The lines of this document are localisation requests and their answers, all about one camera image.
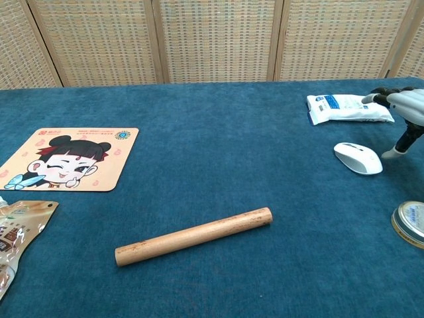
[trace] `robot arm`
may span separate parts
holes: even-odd
[[[405,87],[387,89],[379,87],[362,100],[364,104],[375,102],[394,109],[407,124],[407,130],[382,158],[396,158],[406,154],[409,147],[424,133],[424,89]]]

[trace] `logo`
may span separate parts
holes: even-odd
[[[118,140],[128,139],[130,136],[131,136],[131,133],[129,131],[121,131],[115,134],[115,138]]]

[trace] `table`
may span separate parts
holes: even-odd
[[[0,191],[57,201],[1,317],[420,317],[422,250],[390,217],[424,200],[424,140],[360,176],[338,142],[389,150],[406,125],[312,126],[307,95],[417,78],[0,91],[0,163],[41,127],[138,127],[110,192]],[[261,207],[274,222],[122,268],[115,248]]]

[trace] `wooden rolling pin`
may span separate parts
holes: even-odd
[[[271,222],[271,211],[269,208],[263,207],[226,219],[116,248],[115,259],[118,266],[125,266],[210,240],[260,227]]]

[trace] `snack bag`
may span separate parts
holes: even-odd
[[[50,201],[18,201],[0,197],[0,300],[11,285],[28,244],[44,229],[58,206]]]
[[[309,95],[307,106],[312,123],[325,121],[387,121],[394,122],[390,112],[377,103],[363,104],[359,95]]]

